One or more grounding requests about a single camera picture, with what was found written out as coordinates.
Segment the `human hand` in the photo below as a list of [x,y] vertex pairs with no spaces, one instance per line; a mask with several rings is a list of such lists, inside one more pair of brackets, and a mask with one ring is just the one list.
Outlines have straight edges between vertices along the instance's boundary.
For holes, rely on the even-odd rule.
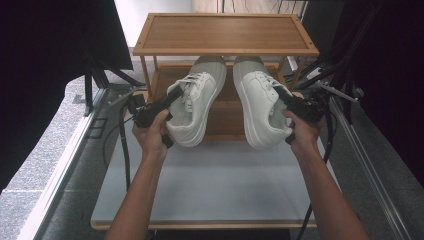
[[143,150],[143,159],[147,156],[151,156],[154,159],[165,159],[168,147],[162,142],[162,136],[168,134],[168,129],[165,125],[168,113],[167,109],[161,111],[156,115],[149,128],[139,128],[134,124],[132,132]]
[[282,113],[292,119],[290,127],[293,128],[295,140],[291,142],[291,148],[294,154],[318,151],[317,140],[322,127],[321,123],[306,122],[287,109],[284,109]]

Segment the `wooden shoe rack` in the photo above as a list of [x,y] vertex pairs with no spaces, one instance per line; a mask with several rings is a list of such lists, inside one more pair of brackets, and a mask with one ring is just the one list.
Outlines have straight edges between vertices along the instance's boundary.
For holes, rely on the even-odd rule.
[[[150,13],[133,50],[140,56],[148,99],[166,94],[176,80],[185,77],[193,62],[159,63],[157,56],[278,56],[266,63],[268,72],[286,85],[281,74],[287,56],[300,58],[289,89],[295,85],[307,57],[319,55],[296,15],[284,14],[169,14]],[[146,56],[153,56],[155,72],[150,79]],[[232,62],[227,62],[223,90],[210,111],[204,140],[245,140],[243,111],[235,90]]]

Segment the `handheld controller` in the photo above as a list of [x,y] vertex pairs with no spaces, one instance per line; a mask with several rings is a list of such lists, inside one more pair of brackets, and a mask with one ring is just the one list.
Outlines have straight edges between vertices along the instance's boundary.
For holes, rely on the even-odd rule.
[[[146,104],[142,94],[133,95],[133,99],[129,101],[129,111],[133,114],[133,120],[138,127],[148,128],[152,125],[156,115],[164,109],[168,109],[175,100],[183,95],[183,90],[180,87],[174,88],[168,95],[154,101],[153,103]],[[172,119],[172,114],[169,113],[166,121]],[[174,142],[169,135],[162,136],[162,142],[168,147],[172,147]]]
[[[324,116],[324,110],[321,104],[313,98],[309,100],[302,99],[297,96],[292,96],[287,93],[287,90],[281,86],[274,87],[278,93],[279,98],[287,106],[287,109],[292,111],[301,119],[307,122],[319,122]],[[294,133],[286,138],[286,143],[291,144],[295,139]]]

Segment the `gray floor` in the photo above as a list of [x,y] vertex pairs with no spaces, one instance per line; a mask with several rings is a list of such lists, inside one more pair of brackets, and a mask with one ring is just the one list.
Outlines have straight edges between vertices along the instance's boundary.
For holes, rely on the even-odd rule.
[[[133,58],[133,61],[135,71],[125,72],[143,81],[139,59]],[[115,100],[119,94],[129,89],[129,85],[115,75],[108,73],[108,78],[112,84],[107,99],[97,121],[85,136],[81,151],[71,165],[37,239],[104,238],[105,232],[92,229],[89,222],[107,171],[106,164],[118,135],[115,131],[106,142],[105,164],[102,158],[103,143],[106,134],[117,124],[118,117],[118,106],[111,108],[107,105],[107,101]],[[50,177],[55,161],[60,157],[78,119],[83,114],[84,104],[83,101],[78,101],[81,100],[78,96],[83,96],[82,79],[77,79],[68,86],[63,102],[63,109],[66,110],[58,112],[51,124],[52,129],[47,130],[45,137],[40,141],[39,151],[31,154],[21,170],[22,173],[17,175],[0,196],[0,239],[16,239],[19,235],[25,219]],[[412,239],[424,238],[423,188],[359,105],[353,107],[353,122],[384,186],[405,220]],[[341,189],[358,212],[370,237],[396,239],[340,124],[330,161]],[[298,229],[290,231],[292,238],[297,236],[297,232]],[[317,230],[308,229],[303,239],[319,239]]]

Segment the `black panel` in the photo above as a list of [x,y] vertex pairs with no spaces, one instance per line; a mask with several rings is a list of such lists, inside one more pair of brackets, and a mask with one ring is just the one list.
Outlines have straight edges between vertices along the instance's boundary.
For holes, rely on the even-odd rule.
[[418,1],[383,4],[357,52],[355,79],[362,107],[424,186],[423,9]]
[[320,52],[333,46],[344,1],[309,1],[302,24]]
[[0,189],[37,144],[84,75],[87,53],[132,69],[113,0],[0,2]]

